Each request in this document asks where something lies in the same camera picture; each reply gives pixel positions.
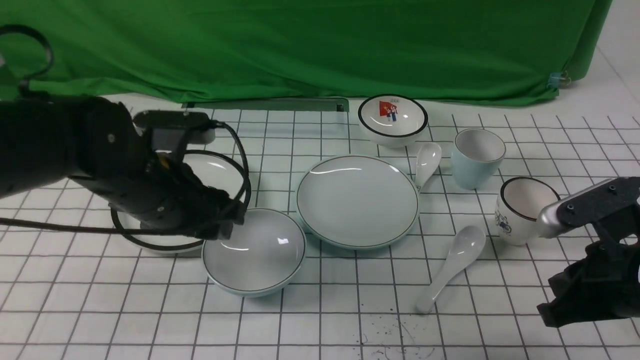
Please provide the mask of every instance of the cartoon print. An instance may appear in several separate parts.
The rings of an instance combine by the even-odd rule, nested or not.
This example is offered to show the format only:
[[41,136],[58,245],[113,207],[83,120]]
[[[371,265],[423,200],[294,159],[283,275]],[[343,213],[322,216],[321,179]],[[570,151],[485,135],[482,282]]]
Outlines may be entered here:
[[511,234],[511,226],[509,225],[507,217],[500,214],[500,211],[497,210],[495,212],[495,225],[501,227],[506,234]]
[[386,116],[387,121],[396,122],[398,107],[387,101],[380,101],[380,116]]
[[396,122],[396,113],[398,112],[398,107],[396,105],[392,105],[391,106],[391,117],[393,118],[394,122]]

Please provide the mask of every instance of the grid paper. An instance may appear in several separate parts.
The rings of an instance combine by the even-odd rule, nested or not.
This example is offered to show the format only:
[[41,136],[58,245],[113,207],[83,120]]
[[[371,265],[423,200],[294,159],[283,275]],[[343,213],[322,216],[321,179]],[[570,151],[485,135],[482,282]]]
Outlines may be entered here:
[[[179,108],[144,99],[127,105],[132,113]],[[354,113],[202,111],[238,130],[252,171],[252,206],[296,220],[295,187],[322,159],[364,154],[415,173],[420,142],[378,147]],[[544,327],[536,310],[553,298],[547,279],[584,257],[593,229],[510,247],[497,238],[493,210],[501,184],[514,176],[534,176],[563,196],[607,177],[640,176],[638,118],[483,111],[431,116],[421,141],[438,142],[444,158],[422,189],[419,221],[405,239],[354,252],[307,234],[303,268],[265,298],[221,291],[207,280],[198,253],[163,257],[121,236],[0,229],[0,358],[636,359],[638,320],[557,330]],[[451,142],[468,127],[489,129],[507,145],[499,173],[476,191],[457,187],[451,176]],[[240,161],[225,133],[190,148]],[[112,226],[106,202],[67,180],[0,200],[0,216]],[[469,224],[489,234],[483,254],[445,288],[433,313],[416,315],[417,296],[444,263],[455,232]]]

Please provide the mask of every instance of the bowl rim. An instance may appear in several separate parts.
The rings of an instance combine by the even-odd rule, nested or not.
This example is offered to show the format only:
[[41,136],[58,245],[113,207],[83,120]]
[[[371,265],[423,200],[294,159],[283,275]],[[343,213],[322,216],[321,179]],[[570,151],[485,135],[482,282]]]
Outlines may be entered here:
[[367,156],[367,155],[359,155],[359,154],[347,154],[347,155],[332,156],[331,158],[318,161],[316,164],[311,166],[309,168],[309,170],[307,170],[307,172],[305,172],[305,175],[302,177],[302,179],[300,179],[300,181],[298,183],[298,187],[296,188],[296,211],[298,213],[298,216],[300,217],[300,220],[302,220],[302,222],[309,229],[309,231],[311,233],[313,233],[314,235],[316,235],[321,240],[324,240],[324,241],[326,241],[326,242],[328,242],[328,243],[330,243],[330,244],[332,244],[332,245],[334,245],[336,247],[340,247],[340,248],[343,248],[343,249],[350,249],[350,250],[372,250],[372,249],[378,249],[378,248],[384,247],[384,246],[389,246],[392,243],[394,243],[395,241],[401,239],[409,231],[411,231],[411,228],[415,225],[416,219],[418,219],[418,217],[420,216],[420,193],[418,192],[418,189],[415,187],[415,183],[413,182],[413,180],[411,180],[411,178],[407,174],[405,174],[403,171],[401,171],[399,169],[398,169],[399,173],[404,175],[404,177],[412,185],[413,191],[415,192],[415,199],[416,199],[416,210],[415,210],[415,216],[413,218],[413,222],[411,223],[411,225],[409,225],[409,227],[402,234],[399,234],[398,236],[396,236],[393,239],[387,240],[387,241],[385,241],[383,243],[379,243],[379,244],[376,244],[376,245],[366,245],[366,246],[348,245],[348,244],[337,242],[335,240],[332,240],[332,239],[329,239],[329,238],[325,237],[324,235],[319,233],[316,229],[314,229],[313,227],[311,227],[308,224],[307,220],[305,220],[305,217],[302,215],[302,212],[300,211],[300,186],[304,182],[305,178],[311,173],[311,170],[315,169],[319,165],[322,165],[323,163],[329,162],[331,160],[340,159],[340,158],[366,158],[366,159],[377,160],[379,162],[382,162],[382,163],[385,163],[387,165],[393,166],[393,164],[390,164],[387,161],[384,161],[384,160],[382,160],[380,158],[375,158],[373,156]]
[[[404,134],[404,135],[389,135],[389,134],[385,134],[385,133],[381,133],[375,129],[373,129],[371,126],[367,125],[367,123],[364,121],[364,119],[362,118],[362,108],[365,106],[365,104],[367,104],[369,101],[377,98],[377,97],[383,97],[383,96],[392,96],[392,97],[400,97],[402,99],[405,100],[409,100],[412,103],[416,104],[418,106],[418,108],[420,110],[422,110],[422,114],[424,115],[424,122],[422,123],[422,126],[420,126],[420,128],[418,128],[418,130],[413,131],[411,133],[408,134]],[[427,127],[427,123],[429,122],[429,114],[427,114],[427,111],[424,109],[424,107],[422,105],[420,105],[416,100],[410,99],[406,96],[402,96],[402,95],[396,95],[396,94],[381,94],[381,95],[375,95],[372,97],[367,98],[365,101],[362,102],[362,104],[360,104],[360,106],[358,107],[358,119],[360,120],[360,123],[366,127],[369,131],[371,131],[374,134],[378,134],[380,136],[384,136],[387,138],[407,138],[409,136],[413,136],[416,135],[420,132],[422,132],[422,130],[424,130]]]
[[265,292],[269,292],[270,290],[273,289],[277,289],[279,286],[283,286],[286,285],[289,281],[291,281],[291,279],[294,277],[294,275],[296,275],[296,273],[298,272],[298,270],[300,270],[300,268],[302,267],[302,263],[304,262],[306,256],[307,256],[307,235],[305,234],[304,230],[302,229],[302,227],[298,224],[297,221],[293,220],[293,218],[291,218],[289,215],[283,213],[282,211],[278,211],[278,210],[274,210],[274,209],[268,209],[268,208],[251,208],[248,209],[246,212],[249,211],[254,211],[254,210],[268,210],[268,211],[273,211],[275,213],[279,213],[281,215],[286,216],[287,218],[289,218],[289,220],[291,220],[294,224],[296,224],[296,226],[298,227],[298,230],[300,230],[300,233],[302,234],[302,256],[300,257],[300,261],[298,262],[298,265],[296,266],[296,268],[291,272],[291,274],[289,276],[287,276],[285,279],[283,279],[282,281],[278,282],[277,284],[268,286],[267,288],[262,288],[262,289],[255,289],[255,290],[241,290],[241,289],[236,289],[233,288],[229,285],[225,285],[222,282],[219,282],[219,280],[216,280],[215,276],[213,276],[213,274],[211,273],[211,271],[209,270],[209,268],[207,267],[207,262],[205,261],[204,258],[204,252],[205,252],[205,248],[207,246],[207,240],[204,241],[204,243],[202,244],[202,249],[200,252],[200,257],[202,258],[202,264],[204,265],[205,271],[207,272],[207,275],[209,276],[209,278],[211,279],[211,281],[213,281],[216,285],[220,286],[221,288],[232,292],[232,293],[236,293],[236,294],[247,294],[247,295],[254,295],[256,293],[265,293]]

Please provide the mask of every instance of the white mug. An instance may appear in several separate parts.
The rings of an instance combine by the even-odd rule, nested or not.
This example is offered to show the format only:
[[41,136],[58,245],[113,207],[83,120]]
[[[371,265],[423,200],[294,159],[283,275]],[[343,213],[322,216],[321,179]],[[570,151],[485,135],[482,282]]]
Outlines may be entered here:
[[495,225],[502,240],[511,245],[525,245],[537,238],[536,219],[542,209],[560,200],[549,185],[532,177],[514,177],[500,188],[495,205]]
[[507,151],[502,139],[484,129],[465,129],[456,135],[451,153],[453,180],[473,190],[498,171]]

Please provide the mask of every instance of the green backdrop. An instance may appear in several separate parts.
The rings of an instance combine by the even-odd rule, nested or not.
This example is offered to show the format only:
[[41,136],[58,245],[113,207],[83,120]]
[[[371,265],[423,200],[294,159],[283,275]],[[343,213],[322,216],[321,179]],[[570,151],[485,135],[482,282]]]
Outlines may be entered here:
[[[178,102],[403,94],[525,105],[584,77],[611,0],[2,0],[44,33],[32,88]],[[0,97],[44,55],[0,38]]]

